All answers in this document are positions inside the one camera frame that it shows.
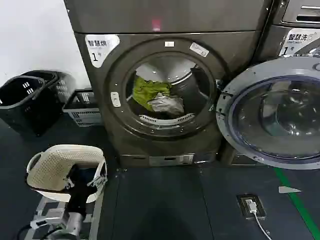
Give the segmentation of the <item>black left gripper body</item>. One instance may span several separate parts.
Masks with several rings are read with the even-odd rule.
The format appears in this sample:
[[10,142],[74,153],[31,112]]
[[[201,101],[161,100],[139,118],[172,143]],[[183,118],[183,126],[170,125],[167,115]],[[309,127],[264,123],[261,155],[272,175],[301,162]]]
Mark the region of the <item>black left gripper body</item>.
[[97,192],[96,186],[87,185],[85,182],[77,181],[72,188],[69,189],[70,199],[66,205],[68,213],[78,213],[86,215],[86,204],[88,197]]

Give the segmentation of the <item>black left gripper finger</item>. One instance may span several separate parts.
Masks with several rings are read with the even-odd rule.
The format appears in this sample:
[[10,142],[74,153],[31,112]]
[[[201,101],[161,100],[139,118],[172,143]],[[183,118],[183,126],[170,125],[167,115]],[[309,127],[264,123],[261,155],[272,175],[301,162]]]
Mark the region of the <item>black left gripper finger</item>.
[[93,178],[92,181],[87,183],[88,187],[101,187],[104,186],[107,182],[107,175],[106,174],[99,174],[96,177]]
[[76,183],[79,181],[79,166],[77,164],[74,164],[64,180],[64,188],[70,189],[73,188]]

